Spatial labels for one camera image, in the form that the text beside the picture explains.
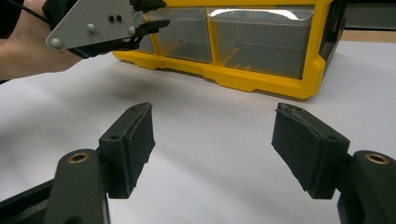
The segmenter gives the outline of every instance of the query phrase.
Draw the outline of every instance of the white table surface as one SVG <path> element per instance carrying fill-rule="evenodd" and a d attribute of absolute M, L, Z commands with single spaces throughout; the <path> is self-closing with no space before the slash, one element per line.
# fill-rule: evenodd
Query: white table surface
<path fill-rule="evenodd" d="M 156 147 L 112 223 L 339 223 L 271 146 L 279 102 L 303 107 L 350 141 L 396 158 L 396 44 L 339 44 L 319 93 L 296 100 L 197 76 L 150 71 L 111 54 L 66 72 L 0 85 L 0 201 L 52 179 L 58 160 L 131 105 L 153 103 Z"/>

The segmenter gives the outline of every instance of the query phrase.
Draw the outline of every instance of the screw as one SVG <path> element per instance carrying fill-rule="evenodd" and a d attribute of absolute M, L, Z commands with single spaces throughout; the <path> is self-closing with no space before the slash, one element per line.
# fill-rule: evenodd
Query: screw
<path fill-rule="evenodd" d="M 95 34 L 95 26 L 93 24 L 88 24 L 87 25 L 87 31 L 90 32 L 92 35 Z"/>
<path fill-rule="evenodd" d="M 58 38 L 53 38 L 53 39 L 51 39 L 50 44 L 52 45 L 52 47 L 53 47 L 54 49 L 60 49 L 61 46 L 62 46 L 62 42 L 61 42 L 61 40 L 58 39 Z"/>
<path fill-rule="evenodd" d="M 131 34 L 131 35 L 136 34 L 136 29 L 135 29 L 133 26 L 130 26 L 130 27 L 128 28 L 128 31 L 129 31 L 129 34 Z"/>

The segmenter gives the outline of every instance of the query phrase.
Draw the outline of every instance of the human hand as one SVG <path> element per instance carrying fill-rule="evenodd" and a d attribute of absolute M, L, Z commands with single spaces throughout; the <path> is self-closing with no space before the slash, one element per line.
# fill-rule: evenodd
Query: human hand
<path fill-rule="evenodd" d="M 24 0 L 24 5 L 41 16 L 45 0 Z M 45 44 L 49 26 L 21 12 L 9 39 L 0 42 L 0 80 L 67 70 L 81 58 L 68 50 L 52 50 Z"/>

